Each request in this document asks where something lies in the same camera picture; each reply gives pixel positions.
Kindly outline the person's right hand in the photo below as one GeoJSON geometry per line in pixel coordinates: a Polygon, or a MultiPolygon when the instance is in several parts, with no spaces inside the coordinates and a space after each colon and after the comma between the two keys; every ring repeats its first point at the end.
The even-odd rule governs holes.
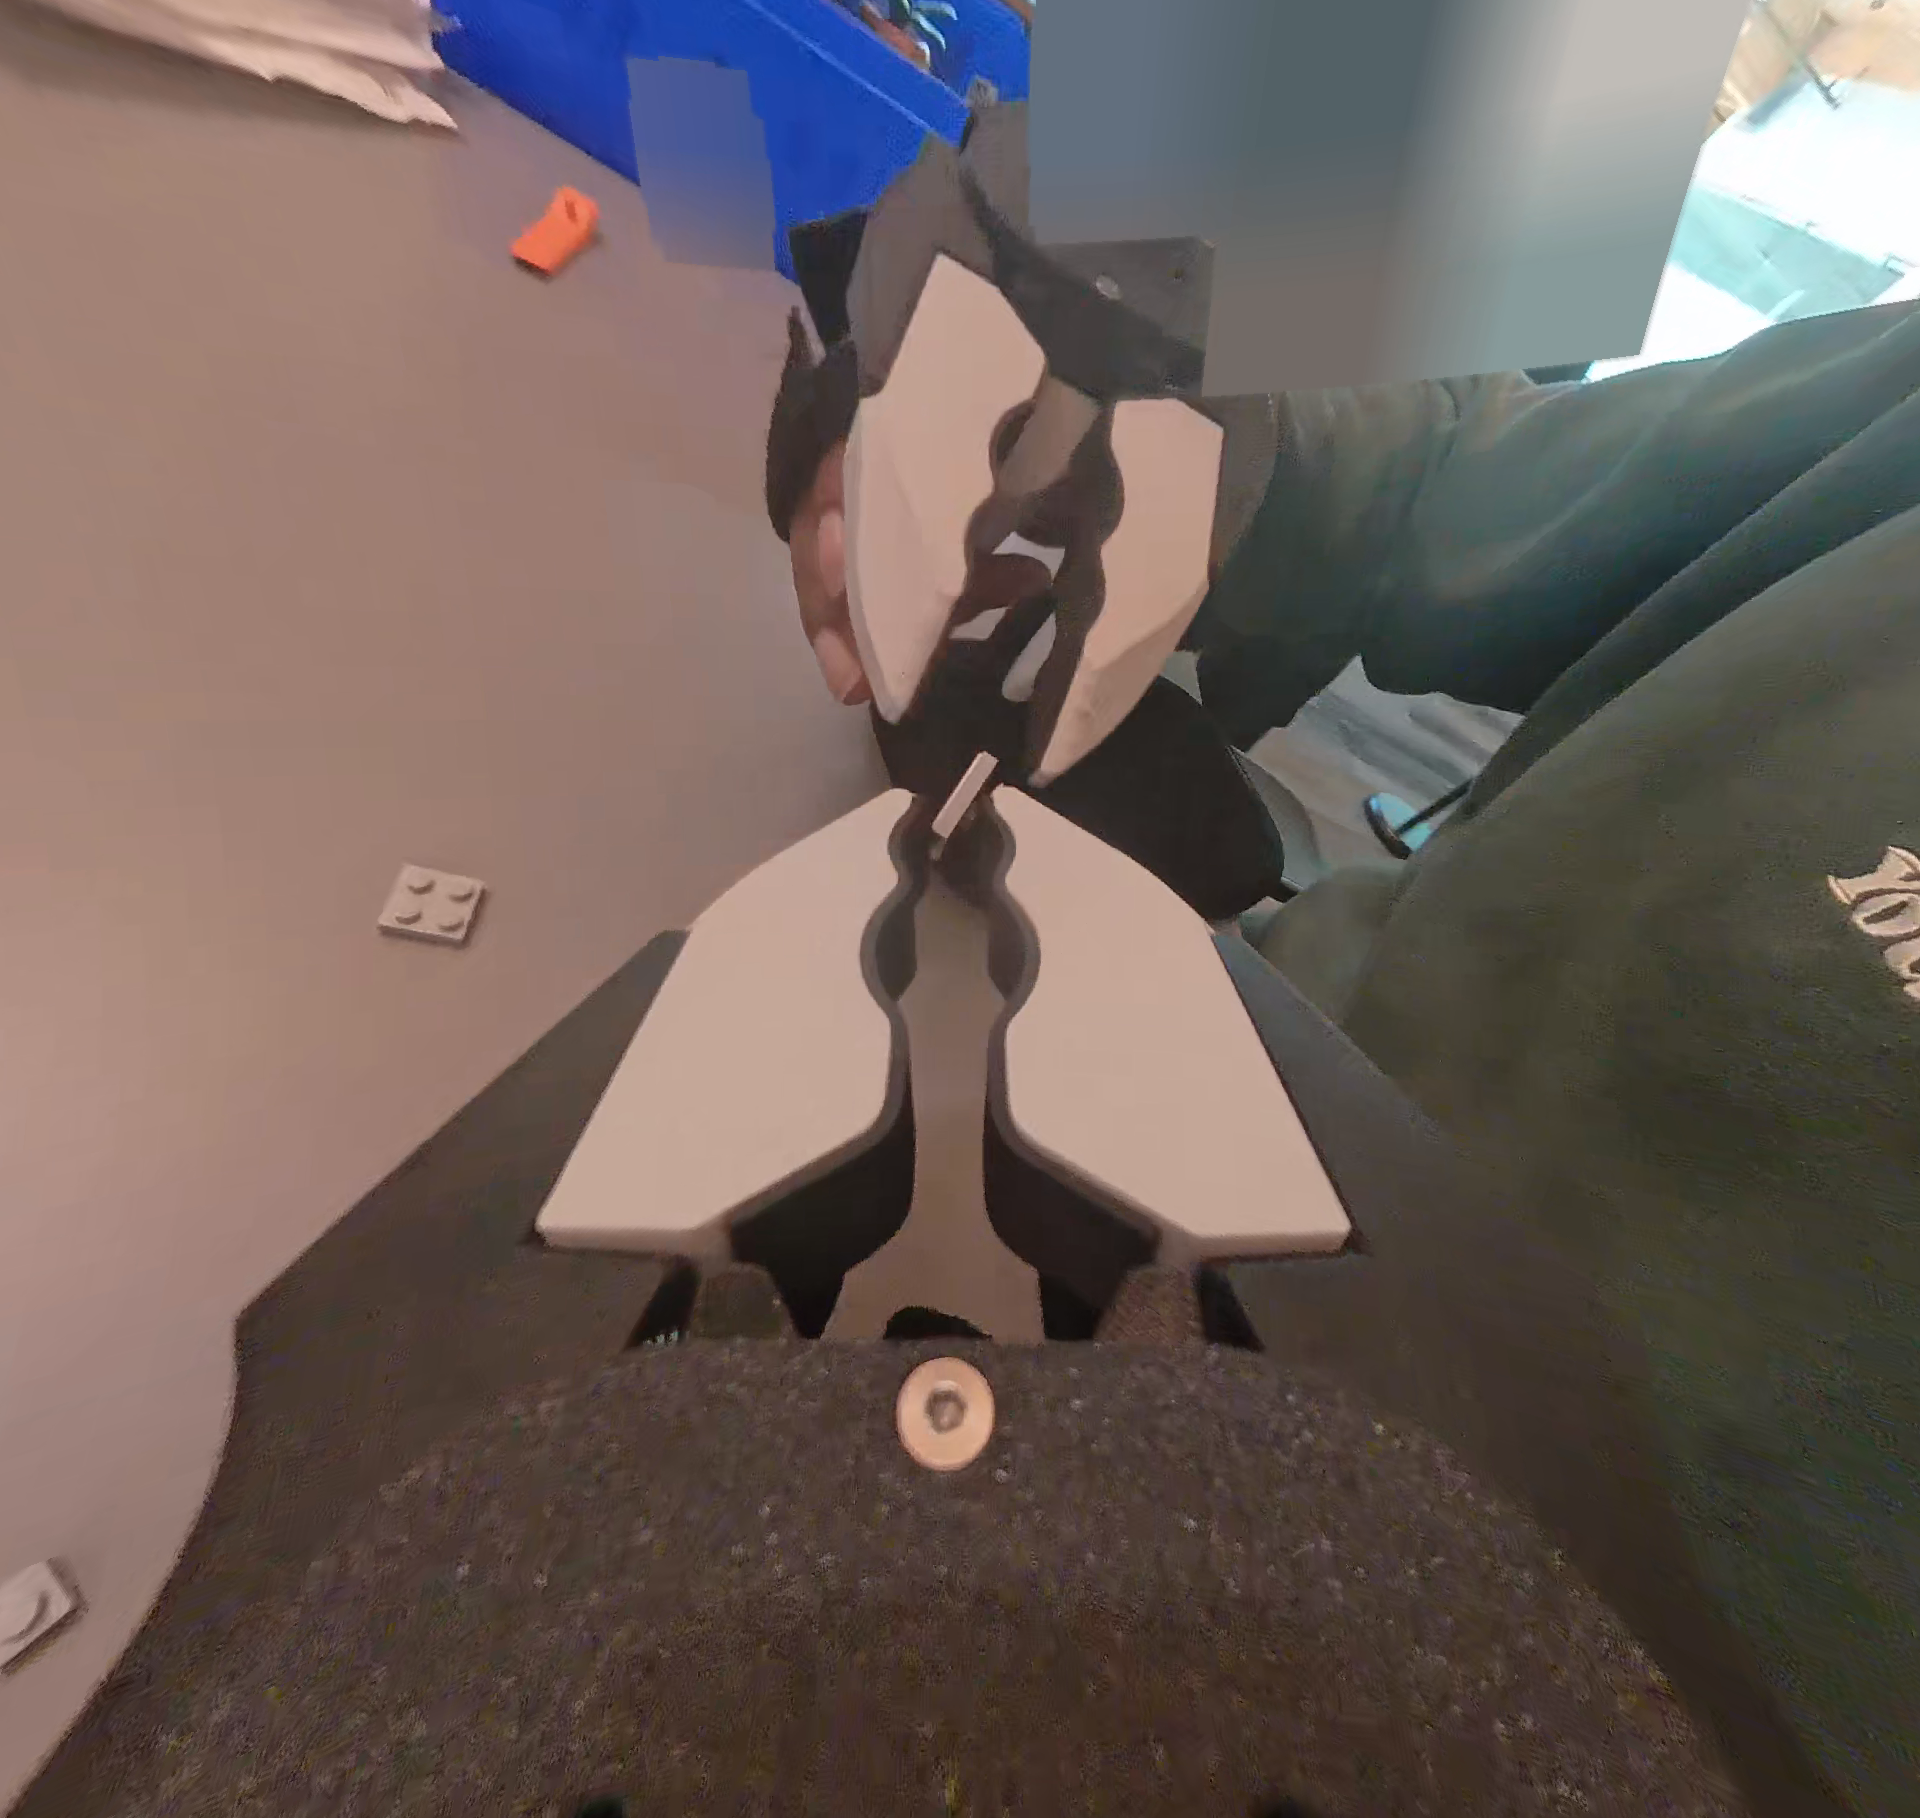
{"type": "Polygon", "coordinates": [[[806,641],[843,705],[873,702],[846,588],[844,457],[857,404],[852,344],[821,351],[803,310],[792,306],[766,434],[764,494],[770,529],[789,553],[806,641]]]}

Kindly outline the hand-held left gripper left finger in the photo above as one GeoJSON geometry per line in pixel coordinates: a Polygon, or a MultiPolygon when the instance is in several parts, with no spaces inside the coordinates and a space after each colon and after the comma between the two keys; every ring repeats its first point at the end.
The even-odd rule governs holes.
{"type": "Polygon", "coordinates": [[[721,1250],[905,1107],[917,799],[880,792],[685,930],[536,1230],[558,1250],[721,1250]]]}

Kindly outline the orange brick separator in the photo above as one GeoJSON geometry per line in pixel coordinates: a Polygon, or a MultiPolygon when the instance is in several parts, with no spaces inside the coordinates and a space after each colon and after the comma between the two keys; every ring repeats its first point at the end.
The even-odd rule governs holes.
{"type": "Polygon", "coordinates": [[[540,217],[515,236],[514,262],[536,276],[553,279],[594,246],[597,228],[600,213],[594,199],[569,185],[559,188],[540,217]]]}

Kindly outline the blue plastic bin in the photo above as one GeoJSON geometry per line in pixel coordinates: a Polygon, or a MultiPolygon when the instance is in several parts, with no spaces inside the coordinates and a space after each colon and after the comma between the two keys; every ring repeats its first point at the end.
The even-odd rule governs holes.
{"type": "Polygon", "coordinates": [[[434,0],[444,66],[643,192],[685,262],[792,274],[795,226],[873,202],[968,91],[1027,95],[1027,26],[955,5],[930,68],[836,0],[434,0]]]}

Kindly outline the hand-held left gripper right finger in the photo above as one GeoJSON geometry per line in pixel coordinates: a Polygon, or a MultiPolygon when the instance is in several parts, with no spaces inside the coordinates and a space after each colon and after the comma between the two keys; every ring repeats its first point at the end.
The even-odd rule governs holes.
{"type": "Polygon", "coordinates": [[[1351,1234],[1215,930],[1151,869],[998,788],[1015,1145],[1174,1253],[1334,1253],[1351,1234]]]}

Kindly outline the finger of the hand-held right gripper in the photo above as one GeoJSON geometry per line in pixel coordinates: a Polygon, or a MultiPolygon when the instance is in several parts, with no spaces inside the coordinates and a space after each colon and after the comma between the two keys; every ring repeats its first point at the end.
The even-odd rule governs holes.
{"type": "Polygon", "coordinates": [[[1027,406],[1043,351],[1003,294],[939,254],[844,451],[844,573],[876,713],[915,702],[969,572],[969,523],[993,494],[993,438],[1027,406]]]}
{"type": "Polygon", "coordinates": [[[1027,779],[1051,785],[1160,678],[1209,582],[1222,431],[1172,397],[1116,404],[1099,452],[1116,504],[1055,578],[1055,638],[1027,696],[1027,779]]]}

